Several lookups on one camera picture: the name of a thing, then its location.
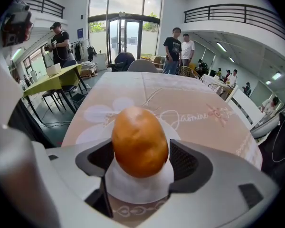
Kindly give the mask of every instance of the black t-shirt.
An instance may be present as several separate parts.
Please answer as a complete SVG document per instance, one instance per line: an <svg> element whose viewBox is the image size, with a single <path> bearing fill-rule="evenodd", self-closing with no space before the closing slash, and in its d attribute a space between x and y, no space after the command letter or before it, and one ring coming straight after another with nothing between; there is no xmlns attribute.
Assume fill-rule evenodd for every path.
<svg viewBox="0 0 285 228"><path fill-rule="evenodd" d="M67 32L65 31L61 31L59 34L55 35L53 37L53 39L51 40L51 43L56 41L57 43L62 43L65 40L69 40L70 36L68 35ZM57 47L55 49L53 49L53 61L55 62L59 62L62 60L67 60L68 59L68 51L67 51L67 47Z"/></svg>
<svg viewBox="0 0 285 228"><path fill-rule="evenodd" d="M181 42L173 37L168 37L163 44L165 47L168 47L169 53L173 61L178 61L180 58L181 52Z"/></svg>

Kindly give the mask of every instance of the floor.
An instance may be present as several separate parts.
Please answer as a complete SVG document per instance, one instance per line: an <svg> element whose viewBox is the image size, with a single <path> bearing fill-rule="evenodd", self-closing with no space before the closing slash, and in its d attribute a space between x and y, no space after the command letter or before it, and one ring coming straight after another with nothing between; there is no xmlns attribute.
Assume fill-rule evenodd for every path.
<svg viewBox="0 0 285 228"><path fill-rule="evenodd" d="M96 82L100 79L100 77L106 72L106 70L99 71L97 76L94 76L89 79L84 79L84 83L86 85L89 85L91 88L96 84ZM46 98L47 103L49 104L51 112L47 105L45 104L44 101L42 101L39 106L36 108L36 112L39 115L41 121L43 123L54 123L54 124L47 124L46 127L45 125L42 125L39 120L35 117L33 114L35 120L39 123L42 131L45 133L45 135L50 139L50 141L53 143L54 146L60 147L61 143L64 139L64 136L67 132L68 126L70 122L72 121L74 114L72 111L69 109L67 104L64 101L64 105L66 107L66 111L61 105L58 105L61 112L58 110L54 102L50 97Z"/></svg>

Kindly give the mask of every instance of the pink tablecloth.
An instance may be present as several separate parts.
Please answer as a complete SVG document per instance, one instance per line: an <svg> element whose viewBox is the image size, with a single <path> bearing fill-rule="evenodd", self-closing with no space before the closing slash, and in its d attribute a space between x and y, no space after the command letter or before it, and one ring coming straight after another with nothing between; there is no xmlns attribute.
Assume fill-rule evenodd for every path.
<svg viewBox="0 0 285 228"><path fill-rule="evenodd" d="M225 101L195 78L167 74L104 73L78 109L62 147L103 138L116 114L132 105L152 111L174 138L238 155L261 168L256 141ZM135 205L110 196L114 219L132 227L164 202Z"/></svg>

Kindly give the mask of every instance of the ceiling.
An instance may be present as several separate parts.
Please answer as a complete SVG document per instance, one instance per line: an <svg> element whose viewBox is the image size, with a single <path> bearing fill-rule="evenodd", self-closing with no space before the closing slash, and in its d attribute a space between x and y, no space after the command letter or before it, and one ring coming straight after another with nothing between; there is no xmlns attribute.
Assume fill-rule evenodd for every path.
<svg viewBox="0 0 285 228"><path fill-rule="evenodd" d="M263 83L270 80L268 86L277 95L285 94L285 58L272 51L265 45L240 37L238 35L224 34L218 32L194 32L195 39L208 47L221 57L233 58L236 64L256 75ZM219 42L227 52L221 50ZM273 80L272 76L280 72L282 76Z"/></svg>

